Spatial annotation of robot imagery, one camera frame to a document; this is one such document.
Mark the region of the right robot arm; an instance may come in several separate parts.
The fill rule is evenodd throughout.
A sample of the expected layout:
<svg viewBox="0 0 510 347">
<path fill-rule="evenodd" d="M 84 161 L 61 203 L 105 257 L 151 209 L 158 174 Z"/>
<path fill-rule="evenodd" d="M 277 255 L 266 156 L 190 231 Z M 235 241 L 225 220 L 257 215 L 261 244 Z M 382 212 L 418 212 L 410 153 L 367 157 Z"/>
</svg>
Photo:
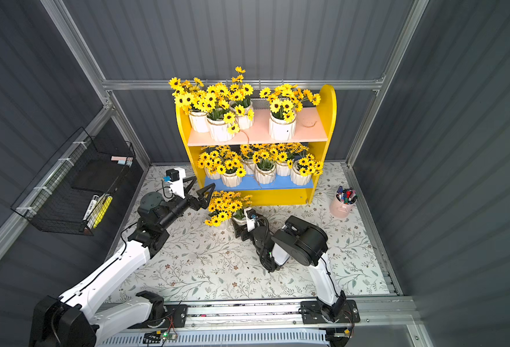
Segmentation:
<svg viewBox="0 0 510 347">
<path fill-rule="evenodd" d="M 234 222 L 235 236 L 251 241 L 259 262 L 272 273 L 294 259 L 308 268 L 316 287 L 316 298 L 302 301 L 299 313 L 305 324 L 360 322 L 356 302 L 349 300 L 332 273 L 328 257 L 328 236 L 320 227 L 291 216 L 275 233 L 269 231 L 269 221 L 257 213 L 245 222 Z"/>
</svg>

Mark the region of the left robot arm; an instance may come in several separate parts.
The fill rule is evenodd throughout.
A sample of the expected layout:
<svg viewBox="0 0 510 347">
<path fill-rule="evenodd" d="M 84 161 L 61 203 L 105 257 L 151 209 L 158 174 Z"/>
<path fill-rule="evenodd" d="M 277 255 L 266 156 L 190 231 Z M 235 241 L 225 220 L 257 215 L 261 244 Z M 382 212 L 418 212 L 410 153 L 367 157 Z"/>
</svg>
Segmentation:
<svg viewBox="0 0 510 347">
<path fill-rule="evenodd" d="M 58 297 L 45 296 L 35 306 L 30 346 L 98 346 L 134 325 L 158 328 L 173 317 L 175 311 L 166 310 L 164 298 L 149 291 L 140 291 L 122 304 L 100 310 L 124 280 L 162 249 L 173 222 L 187 209 L 206 209 L 211 202 L 214 184 L 190 195 L 195 176 L 182 178 L 176 169 L 167 175 L 173 193 L 170 200 L 159 192 L 144 195 L 135 230 L 123 246 L 80 283 Z"/>
</svg>

